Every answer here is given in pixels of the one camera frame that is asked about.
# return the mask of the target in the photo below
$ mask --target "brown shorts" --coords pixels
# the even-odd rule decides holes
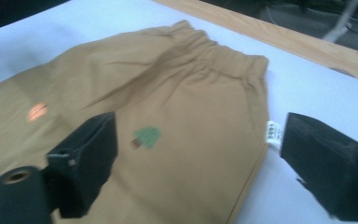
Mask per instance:
[[[116,111],[110,179],[86,217],[56,223],[233,222],[266,153],[267,65],[186,21],[69,49],[0,83],[0,175],[44,168],[86,119]]]

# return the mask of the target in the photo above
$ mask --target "orange patch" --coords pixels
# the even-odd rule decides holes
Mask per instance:
[[[28,112],[28,121],[33,122],[48,113],[48,105],[39,103],[34,105]]]

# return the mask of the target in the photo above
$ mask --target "metal leg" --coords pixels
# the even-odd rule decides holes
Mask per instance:
[[[350,20],[357,7],[358,0],[351,0],[339,18],[336,26],[324,36],[323,40],[336,42],[340,37],[345,35],[345,33],[348,31],[348,21]]]

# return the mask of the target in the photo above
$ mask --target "wooden edge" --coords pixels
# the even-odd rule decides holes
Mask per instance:
[[[358,50],[197,0],[154,1],[358,78]]]

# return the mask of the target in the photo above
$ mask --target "khaki pants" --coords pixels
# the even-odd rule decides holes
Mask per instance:
[[[235,221],[266,153],[268,60],[186,21],[69,49],[0,83],[0,175],[46,166],[86,119],[117,111],[118,156],[89,214],[56,223]],[[30,109],[47,114],[30,122]]]

